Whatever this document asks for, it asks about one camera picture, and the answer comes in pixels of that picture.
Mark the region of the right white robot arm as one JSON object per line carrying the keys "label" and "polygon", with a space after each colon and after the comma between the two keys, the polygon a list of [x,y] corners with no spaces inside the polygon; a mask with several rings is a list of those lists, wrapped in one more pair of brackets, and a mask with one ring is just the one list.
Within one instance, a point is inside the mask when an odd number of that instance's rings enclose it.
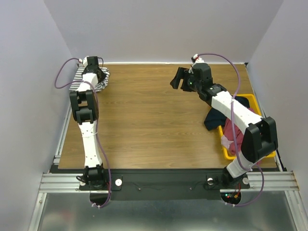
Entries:
{"label": "right white robot arm", "polygon": [[179,67],[170,85],[174,89],[197,92],[202,101],[224,114],[243,133],[238,156],[223,169],[221,182],[225,187],[232,188],[254,164],[277,150],[275,120],[250,111],[225,87],[214,83],[207,63],[194,63],[191,68]]}

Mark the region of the black white striped tank top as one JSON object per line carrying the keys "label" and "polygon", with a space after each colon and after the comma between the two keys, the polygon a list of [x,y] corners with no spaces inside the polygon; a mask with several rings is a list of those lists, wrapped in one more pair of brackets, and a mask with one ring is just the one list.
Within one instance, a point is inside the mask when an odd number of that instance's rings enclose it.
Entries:
{"label": "black white striped tank top", "polygon": [[102,67],[99,68],[99,73],[97,74],[97,80],[94,80],[93,78],[90,77],[86,77],[84,79],[84,75],[85,75],[85,68],[79,67],[73,79],[73,83],[70,84],[69,87],[70,91],[89,90],[90,89],[89,84],[84,83],[84,81],[87,81],[92,84],[96,92],[100,92],[107,87],[110,73],[108,68]]}

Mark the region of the maroon tank top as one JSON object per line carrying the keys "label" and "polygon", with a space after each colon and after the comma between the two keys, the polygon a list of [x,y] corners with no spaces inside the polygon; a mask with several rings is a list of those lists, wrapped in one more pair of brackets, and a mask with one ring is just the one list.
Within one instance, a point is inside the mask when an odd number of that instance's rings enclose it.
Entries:
{"label": "maroon tank top", "polygon": [[232,155],[236,156],[236,150],[235,146],[237,145],[238,151],[241,150],[241,145],[243,142],[244,135],[241,132],[241,130],[235,126],[235,138],[233,137],[233,132],[232,132],[232,124],[230,119],[226,119],[225,125],[224,125],[224,135],[228,138],[228,140],[233,141],[233,143],[230,145],[230,148],[228,149]]}

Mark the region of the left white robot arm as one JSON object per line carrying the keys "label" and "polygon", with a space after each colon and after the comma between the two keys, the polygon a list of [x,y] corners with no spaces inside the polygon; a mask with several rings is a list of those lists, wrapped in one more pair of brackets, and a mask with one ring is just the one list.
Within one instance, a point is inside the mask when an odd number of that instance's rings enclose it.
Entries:
{"label": "left white robot arm", "polygon": [[82,60],[84,70],[76,90],[69,93],[72,114],[78,123],[84,147],[84,172],[77,179],[91,189],[101,190],[107,185],[103,161],[99,154],[97,125],[99,109],[96,100],[95,86],[104,79],[97,56],[87,56]]}

